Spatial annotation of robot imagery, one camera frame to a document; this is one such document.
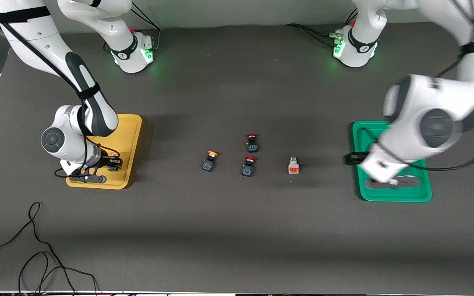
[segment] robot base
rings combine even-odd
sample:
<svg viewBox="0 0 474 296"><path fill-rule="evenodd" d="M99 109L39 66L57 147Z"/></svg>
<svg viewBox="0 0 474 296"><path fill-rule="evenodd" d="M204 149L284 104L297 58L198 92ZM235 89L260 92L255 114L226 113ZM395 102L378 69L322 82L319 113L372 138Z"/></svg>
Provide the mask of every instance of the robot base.
<svg viewBox="0 0 474 296"><path fill-rule="evenodd" d="M335 32L347 36L350 28L352 28L352 26L347 25L341 29L337 29ZM367 50L367 52L359 53L357 49L349 43L348 38L345 37L334 47L332 56L340 60L345 66L357 68L367 64L370 58L374 56L374 51L376 50L377 46L378 43L376 43L376 45L374 45L374 47L371 49Z"/></svg>
<svg viewBox="0 0 474 296"><path fill-rule="evenodd" d="M114 62L126 73L140 72L154 60L151 36L146 36L141 32L135 32L133 36L138 39L138 47L127 60L121 60L111 52Z"/></svg>
<svg viewBox="0 0 474 296"><path fill-rule="evenodd" d="M142 118L140 116L136 114L118 114L118 127L111 135L107 137L90 136L91 141L118 150L120 157L124 160L123 166L116 172L111 172L106 167L100 167L96 174L105 176L107 178L105 183L83 183L66 178L67 185L99 189L122 189L126 187L133 167L141 126Z"/></svg>

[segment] green tray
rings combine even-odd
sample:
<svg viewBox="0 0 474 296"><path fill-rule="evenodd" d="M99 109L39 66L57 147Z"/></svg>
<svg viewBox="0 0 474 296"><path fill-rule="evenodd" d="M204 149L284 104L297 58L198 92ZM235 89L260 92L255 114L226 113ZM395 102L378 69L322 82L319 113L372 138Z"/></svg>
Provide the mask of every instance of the green tray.
<svg viewBox="0 0 474 296"><path fill-rule="evenodd" d="M387 121L357 121L352 124L352 142L355 152L364 152L369 150L369 147L374 142L367 131L362 130L366 128L375 136L380 135L387 129ZM425 160L419 160L414 163L425 167ZM360 189L360 194L363 199L368 201L393 201L393 202L427 202L431 200L432 191L431 183L429 182L429 175L426 170L415 169L414 167L406 167L398 176L410 175L416 176L420 179L419 187L399 188L399 189L370 189L365 187L365 180L369 175L365 173L359 165L357 169L357 181Z"/></svg>

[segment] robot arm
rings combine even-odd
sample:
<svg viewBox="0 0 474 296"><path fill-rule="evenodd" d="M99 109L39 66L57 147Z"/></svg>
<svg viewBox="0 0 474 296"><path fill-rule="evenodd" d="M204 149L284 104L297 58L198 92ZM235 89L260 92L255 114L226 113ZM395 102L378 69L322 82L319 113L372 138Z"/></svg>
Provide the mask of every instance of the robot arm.
<svg viewBox="0 0 474 296"><path fill-rule="evenodd" d="M66 174L98 163L102 151L85 140L84 135L110 135L118 125L118 118L85 62L62 40L41 0L0 0L0 23L8 24L51 62L82 99L83 106L64 105L58 109L53 124L42 135L43 148L61 159ZM5 26L2 30L24 63L60 76Z"/></svg>
<svg viewBox="0 0 474 296"><path fill-rule="evenodd" d="M131 32L119 16L131 8L131 0L58 0L62 13L102 36L120 68L136 73L153 62L153 41L141 32Z"/></svg>
<svg viewBox="0 0 474 296"><path fill-rule="evenodd" d="M387 92L383 113L389 129L361 163L369 176L382 183L407 163L444 152L462 132L474 128L474 24L450 0L417 3L427 18L455 36L461 61L456 80L409 75ZM474 0L457 3L474 19Z"/></svg>

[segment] dark gray tabletop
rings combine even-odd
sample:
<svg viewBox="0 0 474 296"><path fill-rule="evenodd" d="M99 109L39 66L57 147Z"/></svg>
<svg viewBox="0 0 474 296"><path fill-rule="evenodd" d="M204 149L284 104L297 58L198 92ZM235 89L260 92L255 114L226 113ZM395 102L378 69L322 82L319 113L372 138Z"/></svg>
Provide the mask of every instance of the dark gray tabletop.
<svg viewBox="0 0 474 296"><path fill-rule="evenodd" d="M98 35L64 36L117 112L144 118L121 191L53 176L59 163L41 133L59 106L79 101L11 52L0 79L0 243L42 201L40 236L102 290L474 295L474 166L430 173L427 203L373 203L342 165L351 122L381 120L392 83L435 75L458 51L433 24L391 24L381 38L373 60L348 69L297 28L165 30L156 63L126 74ZM246 178L250 132L261 152ZM220 152L212 173L200 169L207 150ZM428 164L472 155L474 131ZM300 158L297 176L289 157ZM0 251L0 290L17 289L21 266L43 249L29 229ZM25 272L31 286L42 264ZM50 288L68 286L58 274Z"/></svg>

